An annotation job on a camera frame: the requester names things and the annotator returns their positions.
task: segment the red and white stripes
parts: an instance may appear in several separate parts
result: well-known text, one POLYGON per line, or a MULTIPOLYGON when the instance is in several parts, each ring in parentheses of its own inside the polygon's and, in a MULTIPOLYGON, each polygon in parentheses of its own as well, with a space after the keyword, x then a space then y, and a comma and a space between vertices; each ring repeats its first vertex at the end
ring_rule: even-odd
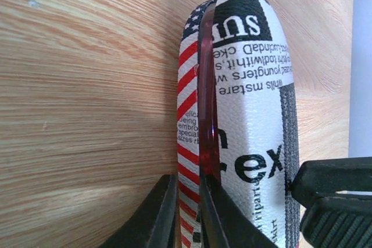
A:
POLYGON ((177 98, 177 153, 178 153, 178 188, 180 191, 180 224, 183 247, 200 247, 194 243, 193 234, 200 232, 200 223, 196 221, 199 205, 199 143, 193 136, 186 136, 189 125, 198 130, 198 32, 191 34, 181 42, 180 65, 178 69, 177 98), (185 115, 193 112, 193 123, 187 124, 185 115))

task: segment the blue star pattern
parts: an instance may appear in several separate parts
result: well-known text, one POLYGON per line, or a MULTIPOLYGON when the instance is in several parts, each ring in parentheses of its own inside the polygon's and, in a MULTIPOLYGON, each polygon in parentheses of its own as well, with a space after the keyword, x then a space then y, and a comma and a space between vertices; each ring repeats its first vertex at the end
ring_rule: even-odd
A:
POLYGON ((199 25, 203 18, 205 9, 212 3, 215 3, 217 0, 208 0, 202 4, 200 4, 194 11, 192 11, 190 17, 187 19, 184 33, 182 35, 182 41, 189 37, 191 34, 199 31, 199 25))

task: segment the black clamp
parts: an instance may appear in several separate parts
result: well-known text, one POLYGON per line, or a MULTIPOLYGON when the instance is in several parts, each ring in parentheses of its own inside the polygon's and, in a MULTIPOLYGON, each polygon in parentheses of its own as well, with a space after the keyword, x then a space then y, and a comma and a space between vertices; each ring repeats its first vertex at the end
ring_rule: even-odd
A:
MULTIPOLYGON (((372 157, 307 161, 292 197, 306 207, 304 238, 317 247, 372 247, 372 157)), ((201 174, 204 248, 276 247, 240 212, 219 181, 201 174)), ((133 216, 101 248, 171 248, 177 205, 177 177, 164 175, 133 216)))

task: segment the light wood panel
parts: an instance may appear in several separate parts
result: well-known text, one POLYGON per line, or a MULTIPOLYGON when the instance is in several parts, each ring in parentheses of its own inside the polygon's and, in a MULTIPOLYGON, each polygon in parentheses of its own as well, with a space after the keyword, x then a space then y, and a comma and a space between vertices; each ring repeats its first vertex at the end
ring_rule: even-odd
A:
MULTIPOLYGON (((178 46, 203 1, 0 0, 0 246, 95 247, 175 172, 178 46)), ((352 0, 269 1, 301 160, 346 156, 352 0)))

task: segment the wooden surface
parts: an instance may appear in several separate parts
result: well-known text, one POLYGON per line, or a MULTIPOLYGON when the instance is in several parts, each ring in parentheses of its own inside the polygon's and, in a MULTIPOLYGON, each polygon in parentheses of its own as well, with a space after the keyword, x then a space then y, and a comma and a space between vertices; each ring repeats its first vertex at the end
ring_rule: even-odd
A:
MULTIPOLYGON (((175 172, 178 47, 203 1, 0 0, 1 247, 95 247, 175 172)), ((346 156, 353 0, 269 1, 301 161, 346 156)))

